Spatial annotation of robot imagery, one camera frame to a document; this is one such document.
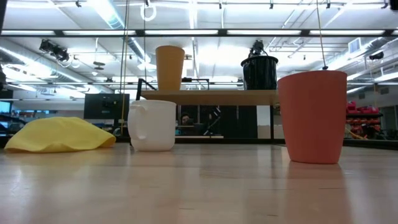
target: hanging rope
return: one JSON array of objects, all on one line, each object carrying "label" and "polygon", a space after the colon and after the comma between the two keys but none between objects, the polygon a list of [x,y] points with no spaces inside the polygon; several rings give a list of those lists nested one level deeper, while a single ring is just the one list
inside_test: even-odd
[{"label": "hanging rope", "polygon": [[[127,70],[127,39],[129,38],[129,16],[130,16],[130,0],[126,0],[127,6],[126,6],[126,16],[125,16],[125,28],[124,28],[124,41],[123,41],[123,52],[122,52],[122,68],[123,68],[123,61],[124,61],[124,71],[121,72],[120,74],[120,94],[122,96],[122,122],[120,126],[120,132],[121,135],[123,135],[123,124],[124,124],[124,105],[126,104],[125,102],[125,97],[124,97],[124,92],[126,90],[126,70]],[[122,77],[123,77],[123,94],[122,94]]]},{"label": "hanging rope", "polygon": [[328,70],[328,66],[326,65],[325,60],[325,52],[323,51],[323,41],[322,41],[322,27],[321,27],[321,17],[319,16],[319,2],[317,0],[317,14],[318,14],[318,26],[319,26],[319,35],[321,39],[321,49],[322,49],[322,59],[323,59],[323,70]]}]

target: fluorescent light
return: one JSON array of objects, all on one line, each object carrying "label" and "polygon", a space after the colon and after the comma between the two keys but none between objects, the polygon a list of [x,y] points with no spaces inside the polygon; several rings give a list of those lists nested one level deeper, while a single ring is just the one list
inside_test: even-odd
[{"label": "fluorescent light", "polygon": [[[23,61],[26,65],[22,66],[22,65],[13,65],[13,67],[18,67],[19,69],[25,70],[29,73],[34,73],[34,74],[43,74],[45,76],[49,76],[52,74],[52,69],[48,68],[47,66],[36,62],[35,60],[32,60],[30,58],[27,58],[23,55],[17,54],[13,51],[10,51],[8,49],[5,49],[4,47],[0,47],[0,50],[2,50],[3,52],[18,58],[19,60]],[[22,78],[26,78],[27,75],[22,74],[20,75]]]},{"label": "fluorescent light", "polygon": [[348,90],[347,93],[354,93],[356,91],[363,90],[364,88],[365,88],[365,86],[353,88],[352,90]]},{"label": "fluorescent light", "polygon": [[147,35],[211,35],[218,30],[145,30]]},{"label": "fluorescent light", "polygon": [[19,85],[8,84],[8,86],[11,86],[14,88],[20,88],[22,90],[27,90],[27,91],[36,91],[35,88],[33,88],[31,86],[24,85],[24,84],[19,84]]},{"label": "fluorescent light", "polygon": [[382,75],[382,76],[380,76],[378,78],[375,78],[374,81],[375,82],[382,82],[382,81],[390,80],[390,79],[393,79],[393,78],[398,78],[398,72],[390,73],[390,74],[387,74],[387,75]]},{"label": "fluorescent light", "polygon": [[95,9],[95,11],[102,17],[106,22],[115,19],[117,12],[113,7],[113,4],[109,0],[87,0],[87,2]]},{"label": "fluorescent light", "polygon": [[374,85],[374,83],[347,83],[347,85]]},{"label": "fluorescent light", "polygon": [[147,69],[147,70],[156,70],[156,65],[153,65],[151,63],[141,63],[137,67],[141,71],[144,71],[145,69]]},{"label": "fluorescent light", "polygon": [[84,98],[85,97],[84,93],[80,93],[79,91],[70,90],[67,88],[59,88],[59,89],[57,89],[57,93],[59,93],[61,95],[65,95],[65,96],[71,96],[74,98]]},{"label": "fluorescent light", "polygon": [[358,77],[360,77],[362,74],[354,74],[354,75],[349,75],[349,76],[347,76],[347,81],[350,81],[350,80],[354,80],[355,78],[358,78]]},{"label": "fluorescent light", "polygon": [[75,81],[75,82],[81,82],[80,79],[75,78],[75,77],[73,77],[73,76],[71,76],[71,75],[68,75],[68,74],[66,74],[65,72],[61,72],[60,70],[58,70],[57,73],[63,75],[64,77],[67,77],[67,78],[69,78],[69,79],[71,79],[71,80],[73,80],[73,81]]},{"label": "fluorescent light", "polygon": [[398,85],[397,82],[385,82],[385,83],[378,83],[378,85]]},{"label": "fluorescent light", "polygon": [[25,85],[48,85],[49,83],[47,83],[47,82],[11,82],[10,84],[13,84],[13,85],[19,85],[19,84],[25,84]]},{"label": "fluorescent light", "polygon": [[[322,35],[381,35],[384,30],[322,30]],[[311,30],[310,35],[320,35],[319,30]]]},{"label": "fluorescent light", "polygon": [[20,99],[22,101],[45,101],[46,99]]},{"label": "fluorescent light", "polygon": [[52,30],[3,30],[1,35],[55,35]]},{"label": "fluorescent light", "polygon": [[301,30],[227,30],[228,35],[300,35]]},{"label": "fluorescent light", "polygon": [[[124,30],[65,30],[65,35],[126,35]],[[136,31],[128,30],[128,35],[135,35]]]}]

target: table surface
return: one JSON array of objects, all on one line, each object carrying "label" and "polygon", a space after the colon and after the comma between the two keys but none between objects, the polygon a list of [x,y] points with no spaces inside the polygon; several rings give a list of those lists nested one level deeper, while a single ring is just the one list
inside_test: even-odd
[{"label": "table surface", "polygon": [[143,90],[147,100],[164,100],[178,105],[253,106],[278,104],[277,90]]},{"label": "table surface", "polygon": [[398,152],[345,147],[336,165],[270,145],[2,153],[0,201],[1,224],[396,223]]}]

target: cable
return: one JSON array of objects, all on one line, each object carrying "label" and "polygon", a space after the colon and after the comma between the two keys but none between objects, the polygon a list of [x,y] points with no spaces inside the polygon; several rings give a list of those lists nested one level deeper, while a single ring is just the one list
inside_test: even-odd
[{"label": "cable", "polygon": [[[121,72],[120,72],[120,95],[122,97],[122,116],[121,116],[121,135],[123,135],[123,125],[124,125],[124,105],[126,104],[125,102],[125,89],[126,89],[126,69],[127,69],[127,39],[129,38],[129,16],[130,16],[130,0],[126,0],[127,6],[126,6],[126,15],[125,15],[125,20],[124,20],[124,41],[123,41],[123,49],[122,49],[122,64],[121,64]],[[123,94],[122,94],[122,77],[123,77]]]},{"label": "cable", "polygon": [[323,51],[323,41],[322,41],[322,27],[321,27],[321,17],[319,16],[319,2],[317,0],[317,14],[318,14],[318,25],[319,25],[319,35],[320,35],[320,40],[321,40],[321,49],[322,49],[322,59],[323,59],[323,70],[328,70],[328,66],[326,65],[326,60],[325,60],[325,52]]},{"label": "cable", "polygon": [[63,67],[63,68],[67,68],[67,67],[69,67],[69,66],[72,64],[72,62],[70,62],[68,65],[62,65],[61,62],[58,61],[58,60],[57,60],[57,63],[58,63],[59,65],[61,65],[61,67]]},{"label": "cable", "polygon": [[[146,22],[144,21],[144,30],[146,30]],[[147,38],[144,37],[144,55],[147,52]],[[147,57],[144,56],[144,62],[145,62],[145,81],[147,81]],[[145,84],[145,90],[148,90],[148,85]]]}]

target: ceiling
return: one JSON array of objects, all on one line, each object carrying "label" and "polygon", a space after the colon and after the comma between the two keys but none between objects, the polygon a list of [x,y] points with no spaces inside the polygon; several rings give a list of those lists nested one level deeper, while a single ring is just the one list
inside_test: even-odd
[{"label": "ceiling", "polygon": [[[128,29],[317,29],[318,19],[314,0],[274,0],[274,8],[268,1],[255,0],[152,0],[151,6],[157,14],[151,21],[144,21],[140,10],[144,1],[130,1]],[[326,1],[321,1],[320,17],[322,28],[328,29],[396,29],[397,14],[389,8],[381,9],[383,0],[347,1],[332,0],[332,7],[326,9]],[[76,7],[71,0],[8,0],[4,29],[109,29],[107,23],[89,2],[80,1],[82,7]],[[116,10],[125,20],[126,1],[114,0]],[[38,37],[7,37],[13,43],[22,46],[40,56],[41,38]],[[121,62],[124,60],[123,40],[120,38],[99,38],[98,50],[94,38],[49,38],[53,43],[68,49],[79,61],[78,68],[69,66],[67,69],[94,81],[120,77]],[[269,55],[279,59],[277,76],[283,77],[291,73],[314,70],[322,67],[322,49],[319,38],[275,38],[265,37],[196,37],[197,77],[210,78],[216,82],[236,81],[242,77],[240,66],[247,58],[249,48],[255,40],[264,42]],[[332,60],[340,52],[348,48],[354,38],[328,37],[323,39],[325,58]],[[161,45],[179,46],[188,55],[193,55],[193,42],[190,37],[138,37],[139,45],[148,53],[154,54]],[[55,59],[43,55],[53,62]],[[155,70],[141,70],[141,64],[135,53],[127,48],[126,75],[147,77],[149,81],[156,79]],[[104,62],[104,70],[93,76],[94,61]],[[349,73],[356,73],[355,65],[345,67]],[[187,76],[193,77],[192,60],[184,63]]]}]

